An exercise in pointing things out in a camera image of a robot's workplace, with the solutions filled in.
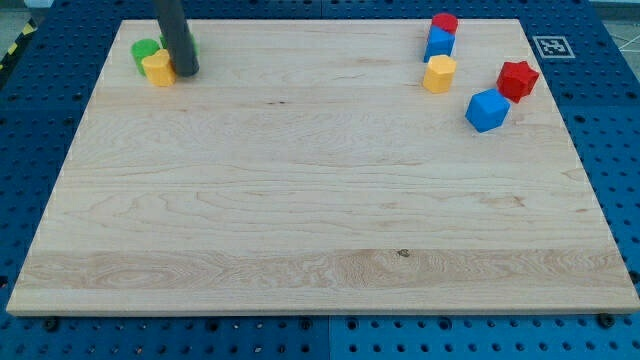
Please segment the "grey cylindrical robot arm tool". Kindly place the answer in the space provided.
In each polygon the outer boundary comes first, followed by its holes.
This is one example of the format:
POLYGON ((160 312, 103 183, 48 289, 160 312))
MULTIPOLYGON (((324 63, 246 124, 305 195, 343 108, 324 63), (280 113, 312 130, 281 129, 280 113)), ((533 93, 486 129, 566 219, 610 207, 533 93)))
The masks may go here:
POLYGON ((197 74, 199 62, 182 1, 153 0, 153 5, 176 74, 181 77, 197 74))

